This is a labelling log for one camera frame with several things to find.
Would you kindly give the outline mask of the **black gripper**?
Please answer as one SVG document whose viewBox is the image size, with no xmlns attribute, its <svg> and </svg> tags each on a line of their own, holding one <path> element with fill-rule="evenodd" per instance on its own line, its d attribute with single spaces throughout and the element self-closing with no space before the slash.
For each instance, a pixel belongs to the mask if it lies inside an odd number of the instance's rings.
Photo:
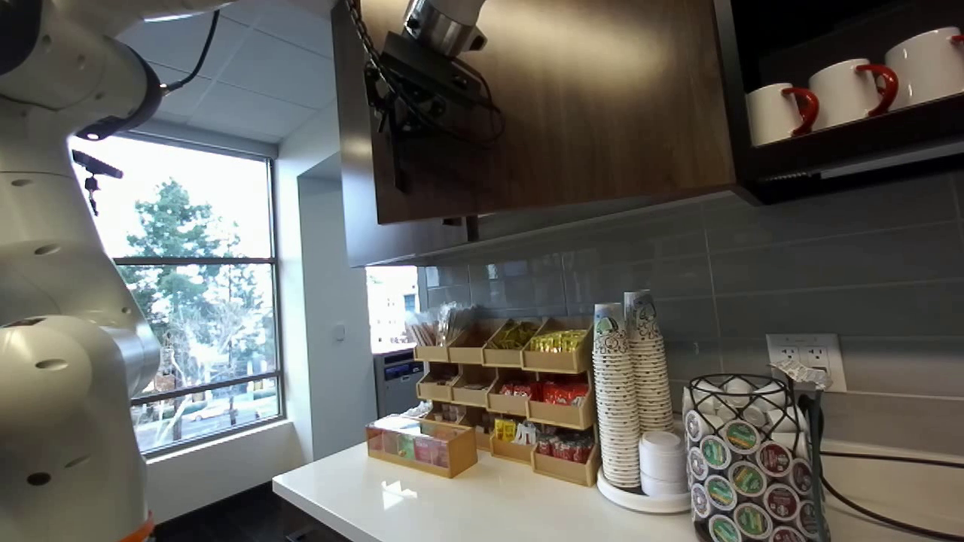
<svg viewBox="0 0 964 542">
<path fill-rule="evenodd" d="M 466 51 L 487 44 L 479 29 L 482 7 L 486 0 L 408 0 L 402 28 L 387 33 L 367 72 L 373 108 L 395 136 L 497 132 L 490 84 L 465 64 Z"/>
</svg>

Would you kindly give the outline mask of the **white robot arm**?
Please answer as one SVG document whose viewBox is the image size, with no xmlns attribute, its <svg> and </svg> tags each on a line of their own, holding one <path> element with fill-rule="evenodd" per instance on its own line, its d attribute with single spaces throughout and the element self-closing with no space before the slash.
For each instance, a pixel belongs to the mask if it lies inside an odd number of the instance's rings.
<svg viewBox="0 0 964 542">
<path fill-rule="evenodd" d="M 232 0 L 0 3 L 0 542 L 152 542 L 130 397 L 160 364 L 102 251 L 68 142 L 173 91 L 122 33 Z"/>
</svg>

